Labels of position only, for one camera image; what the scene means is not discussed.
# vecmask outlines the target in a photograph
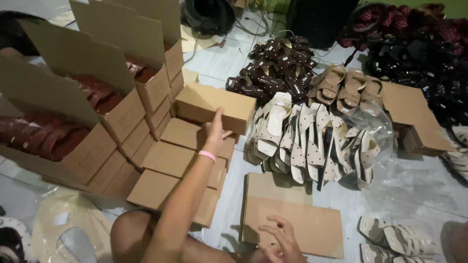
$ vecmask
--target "pink wristband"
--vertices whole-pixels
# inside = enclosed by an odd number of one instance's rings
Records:
[[[213,160],[213,162],[216,162],[216,156],[214,156],[212,153],[209,153],[207,151],[199,151],[198,155],[208,156]]]

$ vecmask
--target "leg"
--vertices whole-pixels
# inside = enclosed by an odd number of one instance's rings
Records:
[[[140,262],[153,236],[159,214],[142,210],[125,212],[112,226],[110,244],[114,263]],[[232,257],[187,236],[182,252],[183,263],[234,263]]]

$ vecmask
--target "black speaker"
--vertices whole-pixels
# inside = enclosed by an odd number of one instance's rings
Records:
[[[287,25],[315,48],[331,47],[359,0],[291,0]]]

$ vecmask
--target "hand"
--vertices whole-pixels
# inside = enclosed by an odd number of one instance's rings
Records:
[[[306,263],[306,258],[302,255],[296,238],[294,237],[294,229],[291,223],[279,216],[269,216],[268,221],[275,221],[278,227],[261,226],[260,230],[266,231],[275,236],[281,249],[275,247],[260,247],[271,263]]]
[[[202,150],[214,155],[216,155],[223,146],[223,140],[233,133],[232,131],[223,130],[223,122],[221,120],[223,113],[223,107],[217,108],[212,122],[205,123],[207,138]]]

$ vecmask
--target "tile floor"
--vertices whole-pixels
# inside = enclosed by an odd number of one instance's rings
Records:
[[[7,0],[0,4],[0,8],[51,18],[65,12],[67,5],[67,1],[60,0]],[[284,21],[284,17],[275,16],[274,19]],[[264,22],[256,13],[245,11],[240,21],[252,32],[262,33],[264,30]],[[285,28],[282,23],[270,19],[267,22],[274,35],[284,34],[281,32]],[[253,44],[268,38],[269,35],[252,36],[233,28],[226,36],[224,48],[212,47],[197,51],[184,67],[198,71],[200,83],[224,88],[227,78],[237,76],[240,69],[250,62],[247,55]],[[352,49],[344,49],[339,45],[331,51],[316,51],[320,55],[317,73],[330,63],[343,63],[353,52]],[[184,54],[184,59],[191,55]],[[365,59],[366,53],[358,52],[350,66],[361,68]],[[194,229],[192,232],[206,244],[225,251],[242,252],[252,248],[238,242],[243,181],[245,174],[261,172],[261,168],[245,161],[245,140],[246,136],[241,136],[235,147],[231,169],[227,174],[211,228]],[[23,220],[32,231],[37,202],[54,187],[41,182],[37,175],[17,167],[10,160],[0,159],[0,162],[0,205],[5,207],[9,216]],[[392,223],[421,225],[437,241],[440,238],[440,243],[444,243],[443,238],[453,222],[465,222],[468,219],[467,189],[446,171],[438,158],[390,158],[376,165],[375,177],[370,190],[356,191],[345,182],[340,182],[327,184],[322,192],[315,191],[314,205],[341,211],[345,259],[308,256],[310,262],[360,262],[359,244],[366,242],[356,230],[361,215],[386,219]],[[93,200],[112,221],[128,209],[125,204],[100,198]],[[446,255],[446,259],[439,256],[439,260],[453,262],[449,255]]]

